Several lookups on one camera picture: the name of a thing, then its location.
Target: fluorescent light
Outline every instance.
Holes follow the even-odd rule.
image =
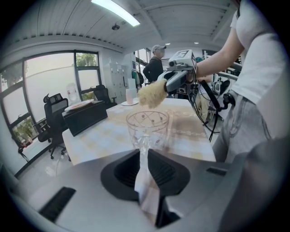
[[[133,27],[140,24],[132,15],[130,15],[127,11],[125,11],[122,7],[120,7],[112,0],[92,0],[92,3],[95,3],[110,10],[111,12],[115,13],[116,15],[126,20]]]

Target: black box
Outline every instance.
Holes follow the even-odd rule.
[[[93,101],[77,110],[63,112],[65,123],[73,136],[107,117],[104,101]]]

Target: ceiling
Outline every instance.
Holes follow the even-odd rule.
[[[134,51],[154,44],[221,48],[236,6],[232,0],[114,0],[134,15],[132,27],[90,0],[41,0],[14,26],[4,47],[37,37],[74,36]],[[118,31],[111,27],[117,23]]]

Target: patterned tablecloth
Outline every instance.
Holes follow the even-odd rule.
[[[73,165],[114,153],[134,149],[126,124],[133,110],[144,109],[139,104],[117,105],[107,110],[108,118],[73,137],[63,132],[63,140]],[[166,98],[156,111],[169,114],[165,151],[200,160],[215,161],[211,144],[188,100]]]

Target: white plate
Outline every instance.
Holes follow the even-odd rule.
[[[79,102],[79,103],[76,103],[76,104],[73,104],[71,106],[69,106],[68,108],[65,108],[64,111],[70,111],[70,110],[76,110],[76,109],[79,109],[81,107],[84,107],[86,106],[87,104],[90,104],[91,102],[93,102],[94,100],[91,99],[91,100],[86,100],[86,101],[82,101],[82,102]]]
[[[124,105],[124,106],[132,106],[132,105],[136,105],[137,103],[139,103],[139,99],[136,97],[136,98],[133,98],[133,103],[132,104],[128,104],[126,101],[122,102],[121,104]]]

